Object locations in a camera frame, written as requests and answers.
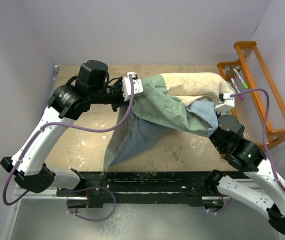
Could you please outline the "patchwork green beige pillowcase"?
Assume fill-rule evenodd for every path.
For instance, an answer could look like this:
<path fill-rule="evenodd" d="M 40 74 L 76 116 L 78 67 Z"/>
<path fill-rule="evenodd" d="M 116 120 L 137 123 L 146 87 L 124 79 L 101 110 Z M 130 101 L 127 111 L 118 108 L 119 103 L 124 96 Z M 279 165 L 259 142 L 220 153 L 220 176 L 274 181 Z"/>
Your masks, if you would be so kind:
<path fill-rule="evenodd" d="M 104 170 L 149 150 L 173 130 L 211 136 L 218 128 L 219 95 L 235 93 L 213 72 L 160 73 L 142 79 L 142 87 L 129 116 L 112 133 Z"/>

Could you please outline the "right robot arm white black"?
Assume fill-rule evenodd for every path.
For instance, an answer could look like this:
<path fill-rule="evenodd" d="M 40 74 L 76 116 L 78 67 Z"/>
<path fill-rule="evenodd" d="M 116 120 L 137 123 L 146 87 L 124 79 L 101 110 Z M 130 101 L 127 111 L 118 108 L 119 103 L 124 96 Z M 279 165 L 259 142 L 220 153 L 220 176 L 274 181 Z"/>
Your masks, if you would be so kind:
<path fill-rule="evenodd" d="M 218 127 L 209 137 L 224 159 L 236 170 L 249 177 L 263 192 L 247 187 L 227 174 L 213 170 L 205 179 L 208 188 L 229 196 L 256 210 L 268 223 L 285 235 L 285 181 L 272 172 L 265 153 L 252 141 L 243 138 L 245 127 L 235 116 L 221 115 Z"/>

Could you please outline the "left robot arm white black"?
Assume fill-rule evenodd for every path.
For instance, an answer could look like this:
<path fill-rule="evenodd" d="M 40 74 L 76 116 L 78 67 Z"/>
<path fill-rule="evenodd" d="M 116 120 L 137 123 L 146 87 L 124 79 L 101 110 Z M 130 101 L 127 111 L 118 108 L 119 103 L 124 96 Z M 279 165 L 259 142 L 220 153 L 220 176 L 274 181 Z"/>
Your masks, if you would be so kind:
<path fill-rule="evenodd" d="M 78 75 L 54 90 L 38 125 L 20 150 L 1 160 L 1 166 L 9 173 L 3 193 L 7 193 L 11 180 L 24 190 L 24 194 L 39 194 L 48 188 L 73 192 L 85 188 L 87 180 L 79 171 L 54 169 L 45 160 L 67 129 L 106 133 L 119 128 L 130 115 L 134 103 L 136 76 L 135 72 L 129 72 L 126 76 L 110 79 L 105 63 L 98 60 L 83 63 Z M 113 111 L 125 105 L 128 108 L 123 118 L 107 129 L 75 125 L 91 105 L 111 105 Z"/>

